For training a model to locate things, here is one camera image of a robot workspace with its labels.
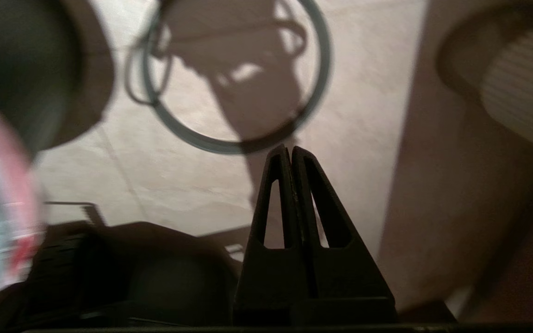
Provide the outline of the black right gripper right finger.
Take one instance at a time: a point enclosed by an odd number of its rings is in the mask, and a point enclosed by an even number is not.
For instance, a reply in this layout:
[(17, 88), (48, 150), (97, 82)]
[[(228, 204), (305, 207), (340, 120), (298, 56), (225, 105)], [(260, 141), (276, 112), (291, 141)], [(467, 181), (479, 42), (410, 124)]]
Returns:
[(308, 280), (317, 298), (394, 296), (317, 158), (296, 146), (292, 172)]

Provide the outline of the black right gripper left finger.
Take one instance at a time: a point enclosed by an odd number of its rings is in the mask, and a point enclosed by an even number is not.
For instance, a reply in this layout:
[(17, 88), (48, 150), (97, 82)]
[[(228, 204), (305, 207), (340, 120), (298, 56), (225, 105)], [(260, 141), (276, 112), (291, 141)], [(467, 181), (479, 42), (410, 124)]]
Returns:
[[(284, 248), (264, 240), (272, 185), (279, 183)], [(309, 295), (291, 159), (284, 145), (268, 153), (243, 261), (237, 301), (296, 301)]]

